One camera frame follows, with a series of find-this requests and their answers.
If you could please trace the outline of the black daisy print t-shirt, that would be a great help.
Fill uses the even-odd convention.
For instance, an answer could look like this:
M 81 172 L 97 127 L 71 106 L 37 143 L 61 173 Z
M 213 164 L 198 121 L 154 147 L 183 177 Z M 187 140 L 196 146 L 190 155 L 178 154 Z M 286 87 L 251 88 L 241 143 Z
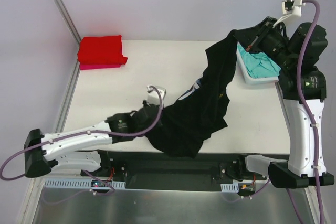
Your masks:
M 162 111 L 161 125 L 145 134 L 151 145 L 170 157 L 194 158 L 211 134 L 227 127 L 227 86 L 236 71 L 237 39 L 226 38 L 205 50 L 207 68 L 196 87 Z

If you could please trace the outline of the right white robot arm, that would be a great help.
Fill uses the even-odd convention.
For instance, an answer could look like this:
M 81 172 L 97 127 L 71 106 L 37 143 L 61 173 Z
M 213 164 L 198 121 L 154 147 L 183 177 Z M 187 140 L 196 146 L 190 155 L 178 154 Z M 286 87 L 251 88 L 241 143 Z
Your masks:
M 284 23 L 267 17 L 254 27 L 235 31 L 234 36 L 246 52 L 263 52 L 280 67 L 290 136 L 288 160 L 245 154 L 236 166 L 237 175 L 248 179 L 257 173 L 269 177 L 277 188 L 333 185 L 335 178 L 326 169 L 321 144 L 327 85 L 316 65 L 328 44 L 326 30 L 305 22 L 288 37 Z

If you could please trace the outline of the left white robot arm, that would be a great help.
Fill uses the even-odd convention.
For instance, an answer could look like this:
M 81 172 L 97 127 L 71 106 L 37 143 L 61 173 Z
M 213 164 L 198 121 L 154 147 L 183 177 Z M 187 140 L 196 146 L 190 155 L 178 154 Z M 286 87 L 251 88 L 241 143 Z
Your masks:
M 44 134 L 40 129 L 31 130 L 24 143 L 25 177 L 42 177 L 55 168 L 94 171 L 99 176 L 106 176 L 110 173 L 111 164 L 104 158 L 90 164 L 88 158 L 68 161 L 65 156 L 84 148 L 143 137 L 159 124 L 162 110 L 162 102 L 144 100 L 143 107 L 138 111 L 118 113 L 79 130 L 53 134 Z

